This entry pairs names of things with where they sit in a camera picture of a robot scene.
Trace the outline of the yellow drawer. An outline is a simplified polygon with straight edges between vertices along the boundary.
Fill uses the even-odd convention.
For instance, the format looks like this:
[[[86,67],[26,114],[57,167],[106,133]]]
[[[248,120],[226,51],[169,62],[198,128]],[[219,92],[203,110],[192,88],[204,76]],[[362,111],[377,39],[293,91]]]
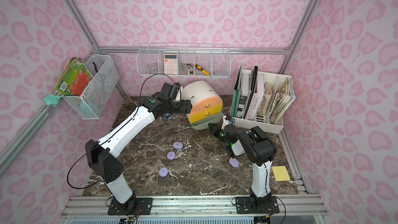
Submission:
[[[188,114],[190,123],[201,121],[222,111],[222,105],[206,107],[205,105],[195,105]]]

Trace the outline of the green bottom drawer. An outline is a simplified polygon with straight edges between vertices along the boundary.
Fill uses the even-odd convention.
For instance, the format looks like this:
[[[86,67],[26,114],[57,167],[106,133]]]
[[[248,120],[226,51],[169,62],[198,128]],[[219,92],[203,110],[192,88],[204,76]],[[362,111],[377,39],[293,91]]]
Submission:
[[[192,123],[192,127],[195,130],[207,129],[209,124],[217,124],[223,118],[223,116],[224,116],[223,112],[219,112],[215,115],[208,116],[203,120]]]

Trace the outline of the orange top drawer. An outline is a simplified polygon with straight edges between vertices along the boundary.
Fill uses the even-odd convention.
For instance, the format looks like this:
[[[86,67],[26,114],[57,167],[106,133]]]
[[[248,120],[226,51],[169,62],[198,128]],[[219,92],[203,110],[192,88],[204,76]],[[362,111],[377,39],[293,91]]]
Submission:
[[[191,100],[192,107],[195,105],[205,105],[206,107],[210,106],[216,106],[216,105],[222,105],[223,106],[223,100],[219,96],[211,96],[206,99],[202,99],[199,97],[193,97]]]

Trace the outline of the white drawer cabinet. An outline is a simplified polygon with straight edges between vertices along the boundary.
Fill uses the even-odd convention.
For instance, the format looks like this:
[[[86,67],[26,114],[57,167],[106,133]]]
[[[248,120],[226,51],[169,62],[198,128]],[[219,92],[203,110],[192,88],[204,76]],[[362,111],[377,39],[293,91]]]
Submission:
[[[182,100],[190,100],[192,109],[187,114],[193,129],[204,130],[209,124],[218,123],[222,113],[223,100],[206,81],[196,81],[182,89]]]

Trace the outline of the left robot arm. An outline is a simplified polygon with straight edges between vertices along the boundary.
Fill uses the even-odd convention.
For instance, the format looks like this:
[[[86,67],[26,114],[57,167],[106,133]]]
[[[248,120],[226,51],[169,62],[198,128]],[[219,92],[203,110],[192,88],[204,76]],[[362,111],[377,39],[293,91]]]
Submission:
[[[105,183],[115,201],[126,211],[133,211],[137,201],[133,190],[124,175],[124,165],[119,155],[129,142],[146,126],[165,114],[188,114],[191,112],[190,100],[181,97],[179,83],[164,83],[161,91],[140,100],[137,109],[120,125],[99,141],[86,143],[88,165]]]

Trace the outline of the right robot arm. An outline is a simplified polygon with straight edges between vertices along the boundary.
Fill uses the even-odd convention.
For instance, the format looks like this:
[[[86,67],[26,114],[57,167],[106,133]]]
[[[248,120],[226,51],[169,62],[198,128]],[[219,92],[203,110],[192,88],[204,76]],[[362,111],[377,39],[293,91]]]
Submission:
[[[277,154],[277,146],[272,139],[259,126],[241,132],[237,132],[229,121],[226,124],[210,123],[208,127],[232,158],[246,155],[252,163],[250,207],[260,211],[271,205],[275,198],[271,193],[269,179],[274,156]]]

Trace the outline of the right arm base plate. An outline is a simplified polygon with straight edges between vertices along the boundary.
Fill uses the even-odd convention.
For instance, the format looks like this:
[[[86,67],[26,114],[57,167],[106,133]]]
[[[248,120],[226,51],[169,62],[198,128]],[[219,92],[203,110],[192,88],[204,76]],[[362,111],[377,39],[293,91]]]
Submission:
[[[234,197],[231,203],[238,214],[279,214],[279,205],[275,196],[257,198],[256,196]]]

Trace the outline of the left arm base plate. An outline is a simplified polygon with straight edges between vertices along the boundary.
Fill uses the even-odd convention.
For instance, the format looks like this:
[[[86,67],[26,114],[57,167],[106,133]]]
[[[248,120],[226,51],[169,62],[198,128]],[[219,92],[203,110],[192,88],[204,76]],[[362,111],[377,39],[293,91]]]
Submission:
[[[126,203],[119,203],[114,197],[110,203],[107,214],[109,216],[142,216],[150,215],[153,204],[153,198],[133,197]]]

